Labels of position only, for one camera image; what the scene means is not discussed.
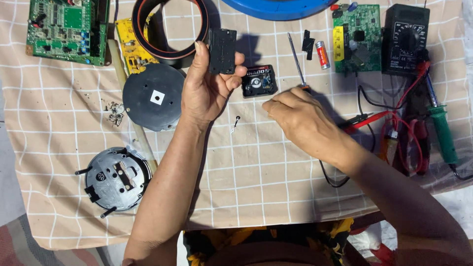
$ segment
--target green soldering iron handle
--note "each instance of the green soldering iron handle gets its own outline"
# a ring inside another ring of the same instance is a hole
[[[430,117],[434,120],[435,131],[440,142],[440,151],[442,158],[447,164],[456,164],[458,157],[456,156],[455,145],[453,144],[452,133],[448,127],[447,112],[444,110],[445,105],[438,107],[430,107]]]

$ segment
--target blue plastic ring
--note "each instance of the blue plastic ring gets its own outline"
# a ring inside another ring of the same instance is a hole
[[[266,20],[301,19],[329,7],[336,0],[223,0],[234,9]]]

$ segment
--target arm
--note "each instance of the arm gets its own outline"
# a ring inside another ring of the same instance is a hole
[[[447,210],[341,131],[308,93],[294,88],[264,103],[263,108],[299,148],[356,182],[397,230],[399,249],[443,248],[448,252],[451,248],[462,254],[461,258],[473,258],[468,238]]]
[[[235,75],[211,76],[207,71],[209,50],[202,42],[195,48],[196,56],[184,81],[181,118],[140,203],[124,264],[176,264],[177,238],[187,220],[209,123],[246,74],[245,67],[237,66]],[[235,55],[236,64],[244,60],[242,54]]]

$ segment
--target yellow floral clothing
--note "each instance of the yellow floral clothing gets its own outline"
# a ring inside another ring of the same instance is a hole
[[[255,242],[286,242],[323,252],[334,265],[342,264],[343,249],[353,218],[321,223],[273,225],[184,232],[189,266],[203,266],[208,258],[228,246]]]

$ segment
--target white square sticker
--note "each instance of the white square sticker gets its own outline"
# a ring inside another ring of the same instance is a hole
[[[164,100],[164,95],[164,93],[161,93],[157,90],[153,90],[153,94],[151,95],[151,99],[149,99],[149,101],[161,105]]]

